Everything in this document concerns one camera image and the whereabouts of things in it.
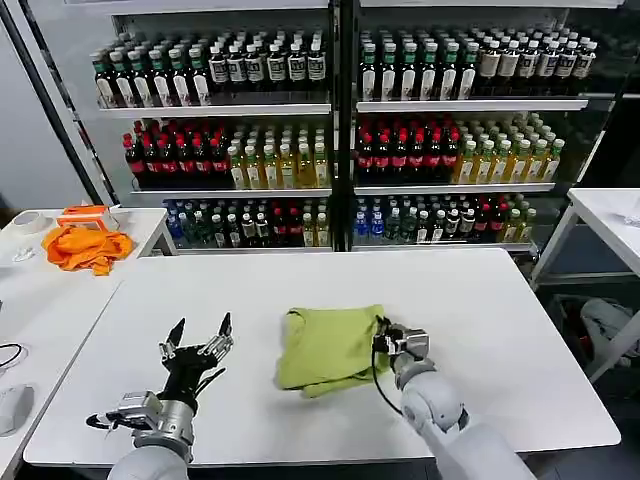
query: robotic hand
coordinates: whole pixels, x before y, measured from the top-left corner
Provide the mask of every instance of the robotic hand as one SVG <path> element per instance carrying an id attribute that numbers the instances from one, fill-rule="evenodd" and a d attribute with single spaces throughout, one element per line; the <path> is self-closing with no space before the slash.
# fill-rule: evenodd
<path id="1" fill-rule="evenodd" d="M 127 393 L 118 407 L 103 415 L 87 418 L 87 425 L 112 430 L 119 425 L 133 430 L 131 453 L 116 463 L 108 480 L 183 480 L 187 464 L 193 459 L 191 421 L 198 411 L 197 396 L 224 373 L 221 368 L 200 380 L 217 367 L 233 346 L 231 314 L 227 313 L 220 331 L 202 345 L 178 347 L 184 331 L 184 318 L 160 344 L 162 365 L 169 379 L 159 394 Z"/>
<path id="2" fill-rule="evenodd" d="M 420 435 L 436 458 L 443 480 L 533 480 L 502 436 L 472 417 L 447 379 L 427 358 L 429 336 L 378 317 L 373 352 L 389 354 L 401 409 L 385 401 Z"/>

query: black cable wire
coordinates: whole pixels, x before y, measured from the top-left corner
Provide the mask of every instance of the black cable wire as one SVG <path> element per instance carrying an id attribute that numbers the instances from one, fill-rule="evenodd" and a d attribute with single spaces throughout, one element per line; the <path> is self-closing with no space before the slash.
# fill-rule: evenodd
<path id="1" fill-rule="evenodd" d="M 371 348 L 371 369 L 373 370 L 373 383 L 376 384 L 376 388 L 378 389 L 378 393 L 384 399 L 384 401 L 387 402 L 387 405 L 389 405 L 393 409 L 393 411 L 396 412 L 398 415 L 402 416 L 402 412 L 400 411 L 400 409 L 398 407 L 396 407 L 393 403 L 391 403 L 391 400 L 389 400 L 387 398 L 387 396 L 382 391 L 382 388 L 380 387 L 380 384 L 378 383 L 378 374 L 377 374 L 377 371 L 376 371 L 375 360 L 376 360 L 376 351 L 372 347 Z"/>
<path id="2" fill-rule="evenodd" d="M 18 345 L 17 343 L 5 343 L 0 345 L 0 349 L 2 348 L 17 348 L 17 352 L 13 355 L 13 357 L 11 357 L 9 360 L 0 363 L 0 368 L 2 367 L 6 367 L 7 365 L 9 365 L 11 362 L 13 362 L 16 358 L 18 358 L 20 356 L 20 354 L 22 353 L 22 350 L 24 350 L 24 348 L 22 347 L 22 345 Z"/>

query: shelf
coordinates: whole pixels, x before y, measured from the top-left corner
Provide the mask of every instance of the shelf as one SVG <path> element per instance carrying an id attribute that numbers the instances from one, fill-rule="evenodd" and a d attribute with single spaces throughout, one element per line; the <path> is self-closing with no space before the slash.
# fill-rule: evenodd
<path id="1" fill-rule="evenodd" d="M 430 250 L 442 248 L 502 248 L 508 252 L 529 252 L 533 245 L 530 243 L 465 243 L 438 242 L 425 245 L 354 245 L 352 252 L 374 252 L 381 250 Z"/>
<path id="2" fill-rule="evenodd" d="M 150 13 L 290 10 L 327 8 L 327 0 L 67 0 L 69 13 L 81 15 L 142 15 Z"/>
<path id="3" fill-rule="evenodd" d="M 440 195 L 458 193 L 532 193 L 553 190 L 555 183 L 493 183 L 484 185 L 403 185 L 355 187 L 356 195 Z"/>
<path id="4" fill-rule="evenodd" d="M 429 100 L 407 102 L 358 102 L 359 113 L 401 112 L 517 112 L 577 111 L 588 98 L 500 98 L 486 100 Z"/>
<path id="5" fill-rule="evenodd" d="M 109 118 L 242 117 L 267 115 L 327 115 L 330 103 L 291 103 L 275 105 L 214 105 L 210 107 L 113 108 L 101 109 Z"/>
<path id="6" fill-rule="evenodd" d="M 156 202 L 171 199 L 204 198 L 326 198 L 330 188 L 298 188 L 295 190 L 153 190 L 131 192 L 141 202 Z"/>
<path id="7" fill-rule="evenodd" d="M 331 247 L 290 247 L 290 248 L 179 248 L 180 255 L 238 255 L 252 253 L 327 253 Z"/>

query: orange cloth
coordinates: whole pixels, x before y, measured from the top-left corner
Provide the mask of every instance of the orange cloth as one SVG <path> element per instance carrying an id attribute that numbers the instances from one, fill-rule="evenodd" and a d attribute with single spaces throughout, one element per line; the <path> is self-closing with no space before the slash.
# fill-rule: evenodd
<path id="1" fill-rule="evenodd" d="M 120 232 L 85 227 L 56 227 L 42 241 L 47 259 L 62 270 L 92 268 L 94 275 L 109 275 L 114 260 L 126 258 L 133 241 Z"/>

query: white object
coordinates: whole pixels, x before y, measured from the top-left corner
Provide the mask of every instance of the white object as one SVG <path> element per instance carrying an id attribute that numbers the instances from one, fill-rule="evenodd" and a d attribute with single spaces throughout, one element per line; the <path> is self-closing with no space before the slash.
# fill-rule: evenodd
<path id="1" fill-rule="evenodd" d="M 19 385 L 0 391 L 0 435 L 20 427 L 33 406 L 33 388 Z"/>
<path id="2" fill-rule="evenodd" d="M 211 272 L 226 272 L 213 290 Z M 386 282 L 380 290 L 380 272 L 402 281 Z M 492 301 L 497 292 L 500 301 Z M 216 329 L 211 319 L 227 311 L 235 346 L 224 360 L 227 372 L 198 398 L 194 466 L 429 456 L 422 439 L 373 385 L 308 400 L 273 384 L 282 354 L 280 321 L 289 308 L 381 301 L 391 319 L 429 333 L 430 357 L 461 392 L 469 412 L 482 415 L 515 451 L 620 441 L 551 320 L 500 249 L 211 255 L 135 263 L 24 458 L 34 465 L 115 464 L 131 451 L 130 432 L 117 429 L 105 439 L 85 426 L 86 417 L 109 411 L 123 393 L 162 388 L 167 373 L 157 342 L 182 317 L 183 342 L 208 338 Z M 380 380 L 398 405 L 393 376 Z M 59 441 L 52 442 L 53 436 Z"/>

